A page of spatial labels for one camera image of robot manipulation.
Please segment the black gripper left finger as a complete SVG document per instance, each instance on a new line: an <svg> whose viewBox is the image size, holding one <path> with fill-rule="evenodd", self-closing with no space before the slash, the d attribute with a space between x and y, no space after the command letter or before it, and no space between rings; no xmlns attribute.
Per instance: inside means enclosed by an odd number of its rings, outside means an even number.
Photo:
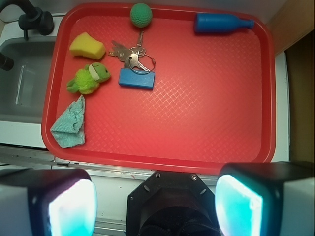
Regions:
<svg viewBox="0 0 315 236"><path fill-rule="evenodd" d="M2 236L91 236L96 215L96 186L84 170L0 172Z"/></svg>

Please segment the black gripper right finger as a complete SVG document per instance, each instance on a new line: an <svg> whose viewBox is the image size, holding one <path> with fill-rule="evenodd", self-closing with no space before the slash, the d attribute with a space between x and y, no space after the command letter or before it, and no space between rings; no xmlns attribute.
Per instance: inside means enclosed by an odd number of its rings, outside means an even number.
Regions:
<svg viewBox="0 0 315 236"><path fill-rule="evenodd" d="M225 236L313 236L314 164L225 164L215 188L215 207Z"/></svg>

